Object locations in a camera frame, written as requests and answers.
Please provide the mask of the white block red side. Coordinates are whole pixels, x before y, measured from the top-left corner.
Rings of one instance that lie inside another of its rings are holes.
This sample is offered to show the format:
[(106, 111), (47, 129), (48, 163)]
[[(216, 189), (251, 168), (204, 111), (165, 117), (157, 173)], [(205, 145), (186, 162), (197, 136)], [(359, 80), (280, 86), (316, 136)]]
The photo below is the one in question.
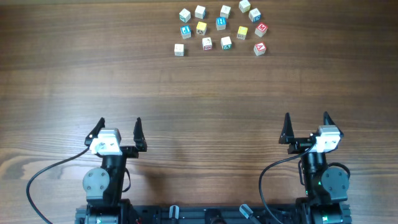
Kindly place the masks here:
[(210, 37), (202, 38), (203, 50), (211, 50), (213, 48), (212, 40)]

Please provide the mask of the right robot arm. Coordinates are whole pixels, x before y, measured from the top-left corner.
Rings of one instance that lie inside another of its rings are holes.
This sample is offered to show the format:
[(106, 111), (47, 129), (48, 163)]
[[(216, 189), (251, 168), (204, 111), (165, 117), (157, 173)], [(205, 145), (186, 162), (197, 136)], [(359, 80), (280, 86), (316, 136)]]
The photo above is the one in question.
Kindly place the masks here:
[(328, 163), (326, 155), (338, 148), (344, 137), (330, 115), (323, 114), (323, 124), (307, 138), (296, 138), (290, 114), (286, 113), (279, 144), (288, 144), (288, 154), (299, 156), (300, 183), (306, 196), (298, 198), (295, 206), (299, 223), (350, 224), (348, 199), (349, 169), (338, 162)]

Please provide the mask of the blue letter P block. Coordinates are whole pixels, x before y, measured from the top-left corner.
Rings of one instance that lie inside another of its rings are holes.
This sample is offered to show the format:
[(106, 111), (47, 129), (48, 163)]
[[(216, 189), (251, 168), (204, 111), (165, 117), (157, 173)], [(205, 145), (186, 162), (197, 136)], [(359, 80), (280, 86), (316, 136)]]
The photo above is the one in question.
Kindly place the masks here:
[(191, 28), (189, 26), (181, 26), (180, 32), (183, 39), (188, 39), (192, 36)]

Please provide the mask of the plain white block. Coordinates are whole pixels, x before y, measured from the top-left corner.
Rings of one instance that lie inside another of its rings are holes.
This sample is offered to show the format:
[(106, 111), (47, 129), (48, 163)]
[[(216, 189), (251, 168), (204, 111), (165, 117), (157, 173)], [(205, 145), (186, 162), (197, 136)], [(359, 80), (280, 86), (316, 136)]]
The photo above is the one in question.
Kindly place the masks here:
[(174, 54), (175, 54), (175, 56), (183, 57), (184, 56), (184, 45), (183, 44), (175, 44), (174, 45)]

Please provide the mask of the white block yellow side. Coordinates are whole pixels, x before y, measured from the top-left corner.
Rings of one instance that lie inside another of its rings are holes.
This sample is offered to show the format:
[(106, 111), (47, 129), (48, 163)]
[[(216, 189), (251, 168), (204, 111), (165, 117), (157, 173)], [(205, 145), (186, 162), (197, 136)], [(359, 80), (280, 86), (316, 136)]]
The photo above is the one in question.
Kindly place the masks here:
[(240, 0), (239, 2), (239, 10), (242, 13), (248, 12), (251, 8), (251, 3), (248, 0)]

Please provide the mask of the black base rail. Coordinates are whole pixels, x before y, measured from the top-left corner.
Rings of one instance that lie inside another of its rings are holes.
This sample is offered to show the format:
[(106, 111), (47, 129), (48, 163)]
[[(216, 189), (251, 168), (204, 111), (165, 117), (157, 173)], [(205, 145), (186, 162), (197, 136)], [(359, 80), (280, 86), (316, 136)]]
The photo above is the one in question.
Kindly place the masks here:
[(262, 207), (135, 206), (127, 209), (78, 208), (75, 223), (342, 223), (352, 224), (349, 205), (306, 208), (294, 204)]

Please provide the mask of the green-sided white block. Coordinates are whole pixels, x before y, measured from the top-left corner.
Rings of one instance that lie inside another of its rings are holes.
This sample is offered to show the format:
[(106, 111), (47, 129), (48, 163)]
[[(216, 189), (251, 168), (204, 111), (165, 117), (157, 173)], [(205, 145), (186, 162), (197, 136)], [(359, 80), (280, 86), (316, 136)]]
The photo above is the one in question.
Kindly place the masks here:
[(180, 12), (179, 12), (179, 19), (182, 21), (182, 22), (184, 22), (184, 23), (187, 23), (190, 19), (191, 19), (191, 13), (190, 13), (190, 11), (188, 10), (188, 9), (182, 9)]

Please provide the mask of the white block blue side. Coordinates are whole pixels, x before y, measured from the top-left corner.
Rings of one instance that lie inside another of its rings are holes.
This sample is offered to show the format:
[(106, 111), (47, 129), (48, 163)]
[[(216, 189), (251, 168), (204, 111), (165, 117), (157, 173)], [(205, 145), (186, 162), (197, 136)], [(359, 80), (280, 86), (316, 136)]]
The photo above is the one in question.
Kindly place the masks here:
[(199, 19), (204, 19), (206, 15), (206, 8), (204, 6), (198, 5), (195, 9), (195, 17)]

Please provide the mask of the white block green side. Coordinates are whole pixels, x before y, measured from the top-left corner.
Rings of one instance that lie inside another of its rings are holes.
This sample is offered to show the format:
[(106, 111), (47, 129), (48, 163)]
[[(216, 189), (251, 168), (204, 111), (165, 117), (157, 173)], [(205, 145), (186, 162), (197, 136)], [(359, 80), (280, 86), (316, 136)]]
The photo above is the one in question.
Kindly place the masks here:
[(228, 50), (232, 47), (232, 41), (230, 36), (221, 38), (221, 46), (223, 50)]

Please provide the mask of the white block top centre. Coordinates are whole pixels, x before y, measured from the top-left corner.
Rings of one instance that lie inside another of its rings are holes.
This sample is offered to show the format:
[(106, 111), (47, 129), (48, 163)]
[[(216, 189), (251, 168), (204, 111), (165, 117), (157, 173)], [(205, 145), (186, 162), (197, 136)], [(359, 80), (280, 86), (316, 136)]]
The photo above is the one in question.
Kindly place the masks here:
[(231, 12), (231, 7), (227, 5), (222, 5), (221, 10), (220, 10), (220, 16), (224, 17), (226, 19), (229, 18)]

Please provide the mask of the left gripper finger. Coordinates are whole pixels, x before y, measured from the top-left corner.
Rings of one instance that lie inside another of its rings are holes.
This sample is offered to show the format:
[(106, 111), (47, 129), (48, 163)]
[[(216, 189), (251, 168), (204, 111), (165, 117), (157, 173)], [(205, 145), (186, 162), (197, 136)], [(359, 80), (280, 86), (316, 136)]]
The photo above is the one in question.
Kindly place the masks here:
[(136, 123), (134, 125), (133, 130), (134, 142), (136, 144), (138, 151), (146, 151), (147, 150), (147, 142), (142, 129), (142, 121), (140, 118), (137, 118)]
[(93, 139), (97, 138), (99, 132), (101, 131), (102, 128), (105, 127), (105, 119), (101, 117), (99, 121), (97, 122), (96, 126), (91, 130), (91, 132), (88, 134), (88, 139)]

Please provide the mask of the red letter M block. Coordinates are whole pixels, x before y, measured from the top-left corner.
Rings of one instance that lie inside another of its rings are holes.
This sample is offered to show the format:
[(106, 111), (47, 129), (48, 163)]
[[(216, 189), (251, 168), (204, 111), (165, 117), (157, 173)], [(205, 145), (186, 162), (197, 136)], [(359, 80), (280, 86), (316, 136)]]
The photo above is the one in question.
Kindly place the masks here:
[(260, 23), (257, 25), (257, 27), (256, 27), (255, 34), (256, 34), (258, 37), (263, 37), (263, 36), (266, 34), (268, 28), (269, 28), (269, 27), (268, 27), (267, 24), (265, 24), (265, 23), (263, 23), (263, 22), (260, 22)]

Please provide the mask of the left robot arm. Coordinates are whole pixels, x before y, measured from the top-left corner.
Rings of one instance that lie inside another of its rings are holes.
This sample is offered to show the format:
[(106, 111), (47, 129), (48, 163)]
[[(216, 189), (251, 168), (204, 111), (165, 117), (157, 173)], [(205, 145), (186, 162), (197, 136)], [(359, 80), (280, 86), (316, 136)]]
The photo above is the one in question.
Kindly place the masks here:
[(100, 167), (89, 170), (83, 178), (87, 205), (76, 209), (75, 223), (79, 224), (135, 224), (142, 218), (133, 208), (130, 200), (122, 199), (122, 193), (130, 187), (123, 187), (128, 159), (137, 159), (140, 152), (146, 152), (147, 143), (142, 130), (142, 121), (137, 118), (133, 130), (133, 146), (121, 146), (121, 134), (117, 128), (106, 128), (105, 119), (85, 138), (85, 145), (92, 154), (102, 158)]

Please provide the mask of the blue letter H block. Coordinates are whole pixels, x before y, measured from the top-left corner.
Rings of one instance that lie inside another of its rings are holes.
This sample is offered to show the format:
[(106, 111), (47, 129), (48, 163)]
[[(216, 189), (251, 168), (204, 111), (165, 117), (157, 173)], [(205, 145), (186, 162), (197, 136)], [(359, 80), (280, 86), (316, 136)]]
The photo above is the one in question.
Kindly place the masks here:
[(216, 30), (225, 30), (226, 29), (226, 19), (224, 17), (216, 18)]

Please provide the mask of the white block blue letter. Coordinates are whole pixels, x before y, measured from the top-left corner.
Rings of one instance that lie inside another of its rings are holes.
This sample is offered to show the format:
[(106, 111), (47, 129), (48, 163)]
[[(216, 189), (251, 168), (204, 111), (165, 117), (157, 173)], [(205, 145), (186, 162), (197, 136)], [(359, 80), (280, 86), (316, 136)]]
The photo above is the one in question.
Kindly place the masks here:
[(251, 22), (257, 22), (261, 18), (261, 12), (258, 8), (249, 11), (249, 19)]

